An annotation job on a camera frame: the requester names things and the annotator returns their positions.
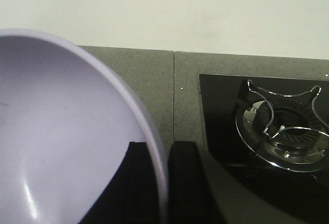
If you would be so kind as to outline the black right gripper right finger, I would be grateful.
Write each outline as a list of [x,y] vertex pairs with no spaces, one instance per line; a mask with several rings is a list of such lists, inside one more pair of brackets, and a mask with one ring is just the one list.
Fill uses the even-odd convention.
[[175,141],[168,166],[171,223],[279,223],[273,207],[195,142]]

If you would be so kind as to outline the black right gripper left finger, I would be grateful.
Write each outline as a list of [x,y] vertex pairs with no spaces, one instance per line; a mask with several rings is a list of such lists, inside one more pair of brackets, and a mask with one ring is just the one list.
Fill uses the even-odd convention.
[[80,223],[160,223],[158,190],[145,142],[130,142],[115,175]]

